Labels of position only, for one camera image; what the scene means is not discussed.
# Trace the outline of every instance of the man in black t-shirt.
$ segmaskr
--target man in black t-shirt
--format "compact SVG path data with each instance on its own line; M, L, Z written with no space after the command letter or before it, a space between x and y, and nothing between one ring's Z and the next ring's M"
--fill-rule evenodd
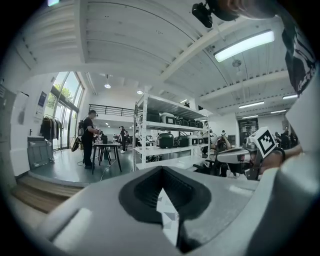
M83 135L81 137L81 141L83 144L83 159L85 164L85 169L92 168L91 162L91 152L92 152L92 141L94 139L94 134L100 134L100 131L94 129L94 125L92 120L97 116L95 110L90 110L88 117L83 121Z

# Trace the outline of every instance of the gray storage bin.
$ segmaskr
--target gray storage bin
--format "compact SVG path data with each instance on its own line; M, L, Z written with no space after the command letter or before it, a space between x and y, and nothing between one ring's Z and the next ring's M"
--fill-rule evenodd
M33 141L33 138L28 137L27 152L30 169L45 165L54 159L52 144L45 140L40 141L39 138Z

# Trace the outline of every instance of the camera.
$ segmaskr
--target camera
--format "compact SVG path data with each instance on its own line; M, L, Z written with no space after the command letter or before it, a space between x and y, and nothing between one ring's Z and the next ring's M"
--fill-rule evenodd
M192 6L192 14L207 28L212 28L211 11L208 10L204 4L195 3Z
M195 3L192 6L192 14L207 28L212 28L212 17L211 13L217 16L219 19L230 22L235 20L238 16L230 14L220 8L217 0L206 0L205 4Z

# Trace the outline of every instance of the storage box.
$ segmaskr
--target storage box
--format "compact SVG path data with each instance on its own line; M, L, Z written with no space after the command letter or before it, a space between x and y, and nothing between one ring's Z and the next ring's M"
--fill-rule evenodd
M169 125L175 125L176 124L176 118L173 114L170 113L162 113L160 115L160 120L162 123L169 124Z

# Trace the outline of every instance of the ceiling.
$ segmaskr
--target ceiling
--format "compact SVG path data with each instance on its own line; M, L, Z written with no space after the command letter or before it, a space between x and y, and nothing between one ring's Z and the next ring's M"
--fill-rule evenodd
M264 113L290 108L294 93L288 77L278 18L224 22L213 28L192 14L199 0L65 0L45 7L21 31L34 74L80 71L91 76L98 94L111 86L135 94L150 93L180 102L196 102L214 115L235 112L239 105L266 99ZM272 30L275 41L218 63L214 53L250 35ZM239 67L233 61L240 60Z
M110 126L110 128L119 129L120 126L123 126L126 130L130 129L130 127L133 125L133 122L102 120L102 119L95 119L93 123L99 128L107 128L108 126Z

